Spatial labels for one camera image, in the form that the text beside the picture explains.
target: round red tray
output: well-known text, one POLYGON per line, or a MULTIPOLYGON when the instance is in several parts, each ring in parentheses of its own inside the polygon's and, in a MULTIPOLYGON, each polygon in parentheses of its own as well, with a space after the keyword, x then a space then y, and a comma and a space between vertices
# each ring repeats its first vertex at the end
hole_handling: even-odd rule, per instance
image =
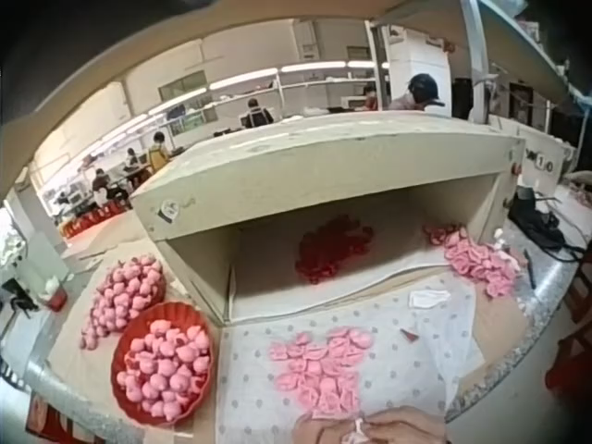
POLYGON ((195 310, 192 306, 183 302, 164 302, 155 305, 152 308, 146 309, 140 313, 138 317, 133 319, 124 329, 119 342, 113 353, 113 360, 111 361, 111 390, 113 396, 117 400, 117 404, 128 417, 138 421, 140 424, 148 424, 151 426, 170 426, 182 421, 188 416, 192 415, 195 410, 202 404, 207 396, 210 386, 212 385, 214 366, 214 347, 212 344, 212 337, 209 334, 205 318, 200 312, 195 310), (172 327, 186 330, 191 326, 200 326, 210 338, 210 368, 202 385, 202 391, 199 396, 189 405, 187 410, 179 416, 175 421, 167 422, 166 418, 153 418, 149 413, 142 410, 140 404, 131 402, 126 397, 125 390, 120 388, 117 384, 117 373, 124 371, 126 365, 124 357, 130 350, 130 344, 133 339, 143 338, 150 333, 150 324, 157 319, 166 319, 172 323, 172 327))

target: sticker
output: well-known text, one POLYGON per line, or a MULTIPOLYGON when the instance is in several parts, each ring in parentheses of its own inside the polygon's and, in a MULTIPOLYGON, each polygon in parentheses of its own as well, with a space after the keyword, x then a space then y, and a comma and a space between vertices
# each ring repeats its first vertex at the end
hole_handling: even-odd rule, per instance
POLYGON ((158 215, 169 224, 172 223, 179 215, 179 204, 169 200, 163 201, 158 215))

